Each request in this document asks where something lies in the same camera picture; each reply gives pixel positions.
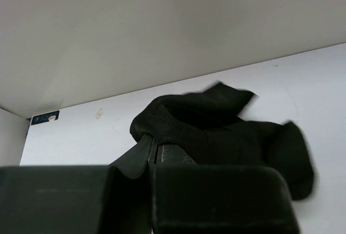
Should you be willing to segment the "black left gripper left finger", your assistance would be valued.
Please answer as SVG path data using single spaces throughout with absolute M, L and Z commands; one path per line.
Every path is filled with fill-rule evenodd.
M 117 169 L 128 179 L 140 178 L 147 168 L 153 143 L 154 138 L 145 134 L 137 144 L 110 163 L 109 166 Z

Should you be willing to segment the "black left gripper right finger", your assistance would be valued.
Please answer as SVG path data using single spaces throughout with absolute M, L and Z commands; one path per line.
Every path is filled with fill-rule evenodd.
M 180 146 L 164 144 L 157 148 L 156 164 L 191 165 L 196 162 Z

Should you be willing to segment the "black pleated skirt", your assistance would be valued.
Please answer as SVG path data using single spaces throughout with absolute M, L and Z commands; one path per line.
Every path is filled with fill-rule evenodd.
M 245 121 L 239 113 L 254 93 L 221 82 L 200 92 L 155 98 L 130 125 L 134 140 L 153 136 L 180 146 L 197 164 L 262 165 L 277 170 L 293 200 L 309 197 L 315 172 L 294 122 Z

